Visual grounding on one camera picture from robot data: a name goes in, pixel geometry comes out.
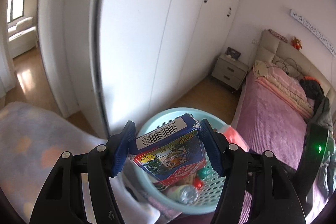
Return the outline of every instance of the orange plush toy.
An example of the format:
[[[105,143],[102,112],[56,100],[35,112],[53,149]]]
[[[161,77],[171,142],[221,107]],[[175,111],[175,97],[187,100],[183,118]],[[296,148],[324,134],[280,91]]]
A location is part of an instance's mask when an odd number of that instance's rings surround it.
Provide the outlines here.
[[[293,39],[292,39],[292,45],[298,51],[302,48],[301,40],[297,39],[296,37],[293,37]]]

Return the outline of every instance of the wooden floor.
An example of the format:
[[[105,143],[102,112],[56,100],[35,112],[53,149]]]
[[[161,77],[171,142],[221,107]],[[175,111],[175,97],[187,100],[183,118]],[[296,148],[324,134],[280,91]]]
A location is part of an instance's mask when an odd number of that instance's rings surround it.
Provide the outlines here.
[[[51,110],[61,116],[44,71],[40,50],[33,48],[13,59],[16,86],[6,93],[5,106],[11,102],[25,102]],[[67,119],[81,130],[95,135],[83,113],[77,112]]]
[[[173,103],[171,107],[197,108],[230,124],[235,115],[240,96],[240,91],[234,93],[232,91],[225,84],[208,76]]]

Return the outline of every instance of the barcode label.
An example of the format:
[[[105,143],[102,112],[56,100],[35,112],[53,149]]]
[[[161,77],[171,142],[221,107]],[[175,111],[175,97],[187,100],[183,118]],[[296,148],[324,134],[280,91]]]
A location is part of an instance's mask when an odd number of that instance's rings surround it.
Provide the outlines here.
[[[160,127],[152,132],[147,133],[146,135],[141,136],[140,138],[137,138],[136,146],[138,149],[145,148],[186,127],[187,124],[181,117],[179,117],[176,120],[173,120],[172,122],[164,125],[163,127]]]

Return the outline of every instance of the silver screw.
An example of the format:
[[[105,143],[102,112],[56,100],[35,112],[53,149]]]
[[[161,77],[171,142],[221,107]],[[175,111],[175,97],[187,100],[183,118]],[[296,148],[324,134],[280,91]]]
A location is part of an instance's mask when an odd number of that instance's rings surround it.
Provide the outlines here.
[[[236,151],[236,150],[238,150],[238,146],[235,145],[234,143],[232,143],[232,144],[229,145],[229,149],[233,150],[233,151]]]
[[[273,155],[274,155],[274,154],[273,154],[271,151],[268,151],[268,150],[267,150],[267,151],[265,152],[265,156],[268,157],[268,158],[272,158]]]
[[[103,145],[103,144],[97,146],[97,151],[98,151],[98,152],[103,152],[105,149],[106,149],[106,146]]]
[[[67,151],[67,152],[64,152],[62,154],[62,158],[66,159],[66,158],[69,158],[70,157],[70,153]]]

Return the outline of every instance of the headboard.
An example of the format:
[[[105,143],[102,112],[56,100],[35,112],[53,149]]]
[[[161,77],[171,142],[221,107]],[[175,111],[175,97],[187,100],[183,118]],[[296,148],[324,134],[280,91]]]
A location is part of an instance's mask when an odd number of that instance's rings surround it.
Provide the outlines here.
[[[279,67],[285,62],[288,65],[288,74],[293,78],[298,78],[298,80],[303,76],[316,78],[321,83],[324,95],[329,98],[330,105],[333,105],[336,91],[325,76],[301,52],[292,45],[276,38],[268,30],[264,30],[262,33],[255,59],[272,62]]]

